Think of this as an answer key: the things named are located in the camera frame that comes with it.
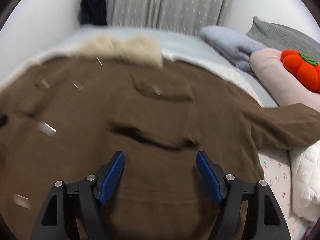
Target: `white wall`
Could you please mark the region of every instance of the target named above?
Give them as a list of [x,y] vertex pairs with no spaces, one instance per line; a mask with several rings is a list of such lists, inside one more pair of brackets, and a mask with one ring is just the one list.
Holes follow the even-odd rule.
[[79,27],[81,0],[22,0],[0,31],[0,82],[22,60]]
[[320,28],[301,0],[231,0],[224,26],[243,34],[253,16],[301,31],[320,42]]

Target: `beige fur trim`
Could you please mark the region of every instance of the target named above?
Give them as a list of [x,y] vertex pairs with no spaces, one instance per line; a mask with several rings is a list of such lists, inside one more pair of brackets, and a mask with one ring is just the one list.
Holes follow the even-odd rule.
[[99,36],[86,42],[75,52],[76,57],[99,60],[118,59],[153,70],[163,69],[161,45],[146,37],[138,36],[129,41],[119,41],[110,36]]

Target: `white quilted blanket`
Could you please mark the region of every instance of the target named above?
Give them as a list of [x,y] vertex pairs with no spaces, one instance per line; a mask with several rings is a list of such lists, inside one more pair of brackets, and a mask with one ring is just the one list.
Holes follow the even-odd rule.
[[307,149],[290,151],[292,210],[316,222],[320,217],[320,141]]

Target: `green leaf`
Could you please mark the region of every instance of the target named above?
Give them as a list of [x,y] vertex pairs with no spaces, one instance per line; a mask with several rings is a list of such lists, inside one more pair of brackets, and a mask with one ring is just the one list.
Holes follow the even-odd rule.
[[313,65],[313,66],[317,66],[318,65],[318,63],[315,60],[309,58],[308,56],[306,56],[306,55],[304,55],[304,54],[302,54],[300,52],[299,52],[299,54],[306,62],[310,63],[311,65]]

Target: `pillow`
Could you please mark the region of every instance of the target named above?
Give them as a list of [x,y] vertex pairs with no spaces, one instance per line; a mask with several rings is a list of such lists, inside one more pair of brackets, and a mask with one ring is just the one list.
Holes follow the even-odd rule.
[[295,49],[320,62],[320,44],[305,34],[293,30],[286,26],[261,21],[254,16],[253,25],[246,35],[269,48],[280,51]]
[[280,61],[281,51],[263,49],[254,52],[250,66],[279,106],[303,103],[320,112],[320,94],[306,89]]
[[234,66],[245,72],[251,72],[250,55],[257,50],[266,48],[260,42],[222,26],[205,26],[199,36]]

